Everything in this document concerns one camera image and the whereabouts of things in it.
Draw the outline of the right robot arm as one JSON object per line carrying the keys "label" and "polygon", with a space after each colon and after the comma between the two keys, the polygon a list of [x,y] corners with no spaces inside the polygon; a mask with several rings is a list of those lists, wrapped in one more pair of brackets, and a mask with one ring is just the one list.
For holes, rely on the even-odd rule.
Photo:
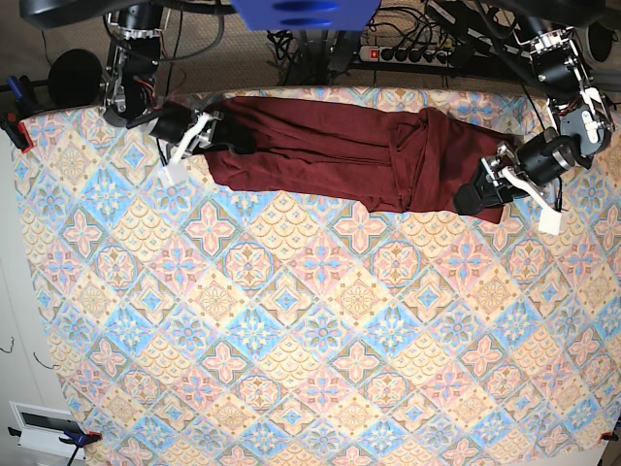
{"label": "right robot arm", "polygon": [[182,164],[185,158],[224,149],[236,155],[251,154],[256,151],[256,142],[248,128],[222,111],[193,110],[157,96],[158,66],[182,60],[164,51],[162,17],[166,8],[182,13],[216,14],[216,38],[204,50],[219,43],[224,32],[223,15],[230,11],[219,3],[154,1],[127,2],[104,13],[111,50],[103,74],[101,113],[113,126],[142,128],[157,142],[172,146],[170,151],[160,152],[162,167],[158,169],[160,181],[169,187],[187,178]]}

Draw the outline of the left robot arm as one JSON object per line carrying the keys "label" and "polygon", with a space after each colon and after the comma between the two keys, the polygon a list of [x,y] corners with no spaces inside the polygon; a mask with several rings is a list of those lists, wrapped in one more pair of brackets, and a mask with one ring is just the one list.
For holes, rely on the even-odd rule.
{"label": "left robot arm", "polygon": [[588,169],[615,130],[609,103],[574,37],[605,10],[603,1],[476,1],[494,53],[547,98],[550,126],[519,147],[501,143],[481,158],[453,198],[460,216],[476,216],[516,199],[540,207],[539,231],[557,235],[563,217],[562,176]]}

